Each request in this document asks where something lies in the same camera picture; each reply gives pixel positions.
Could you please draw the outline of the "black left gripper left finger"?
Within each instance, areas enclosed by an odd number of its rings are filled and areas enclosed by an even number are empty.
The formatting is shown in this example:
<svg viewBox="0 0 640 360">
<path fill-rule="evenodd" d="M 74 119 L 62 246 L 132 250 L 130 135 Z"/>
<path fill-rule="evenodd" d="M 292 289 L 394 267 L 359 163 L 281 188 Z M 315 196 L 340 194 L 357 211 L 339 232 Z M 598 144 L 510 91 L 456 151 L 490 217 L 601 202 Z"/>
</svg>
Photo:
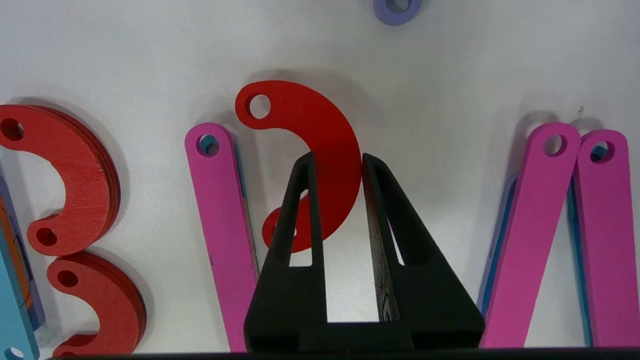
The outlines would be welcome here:
<svg viewBox="0 0 640 360">
<path fill-rule="evenodd" d="M 311 265 L 290 266 L 297 228 L 300 196 L 307 191 Z M 294 164 L 281 212 L 243 330 L 250 353 L 297 353 L 302 331 L 325 325 L 327 299 L 323 257 L 322 217 L 313 152 Z"/>
</svg>

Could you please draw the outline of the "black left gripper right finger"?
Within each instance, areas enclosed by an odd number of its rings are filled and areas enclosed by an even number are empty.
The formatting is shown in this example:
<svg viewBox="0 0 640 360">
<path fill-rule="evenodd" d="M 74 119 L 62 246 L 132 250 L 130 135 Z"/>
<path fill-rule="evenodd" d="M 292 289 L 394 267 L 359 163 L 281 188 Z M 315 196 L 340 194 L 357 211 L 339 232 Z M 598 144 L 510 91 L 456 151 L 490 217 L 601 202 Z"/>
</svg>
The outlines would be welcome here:
<svg viewBox="0 0 640 360">
<path fill-rule="evenodd" d="M 478 348 L 485 320 L 391 169 L 362 155 L 378 318 L 414 349 Z"/>
</svg>

